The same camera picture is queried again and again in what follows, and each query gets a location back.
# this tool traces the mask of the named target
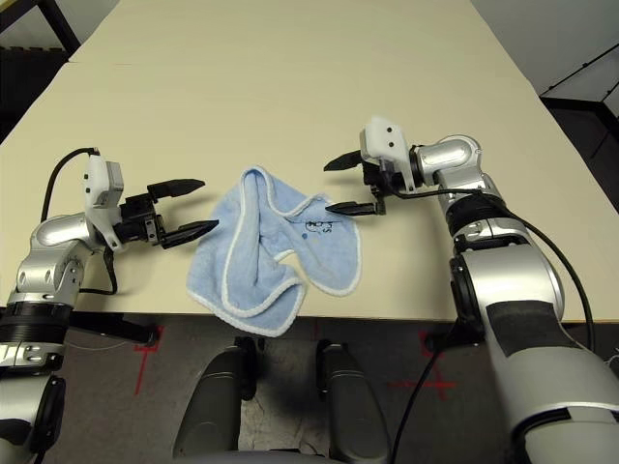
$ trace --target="floor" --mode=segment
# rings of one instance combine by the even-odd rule
[[[168,316],[156,351],[69,332],[59,375],[68,383],[63,430],[46,464],[163,464],[201,370],[240,334],[212,316]],[[599,328],[600,352],[619,347],[619,327]],[[316,340],[347,341],[366,371],[394,437],[427,352],[421,339],[446,326],[363,320],[298,319],[267,339],[264,374],[243,405],[240,450],[328,452],[325,405],[314,386]],[[576,337],[582,336],[577,328]],[[619,372],[619,363],[615,365]],[[507,430],[484,346],[443,354],[414,407],[399,462],[505,462]]]

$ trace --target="blue towel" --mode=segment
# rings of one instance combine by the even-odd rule
[[[354,220],[325,211],[329,204],[261,167],[246,170],[213,212],[220,225],[197,247],[190,295],[238,329],[281,335],[305,296],[295,270],[280,264],[293,252],[316,287],[348,295],[361,275],[359,231]]]

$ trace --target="blue washcloth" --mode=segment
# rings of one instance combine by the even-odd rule
[[[190,295],[238,329],[281,335],[305,295],[295,270],[279,263],[293,252],[316,287],[348,295],[361,275],[359,231],[354,220],[325,211],[329,204],[261,167],[248,169],[213,212],[220,225],[197,247]]]

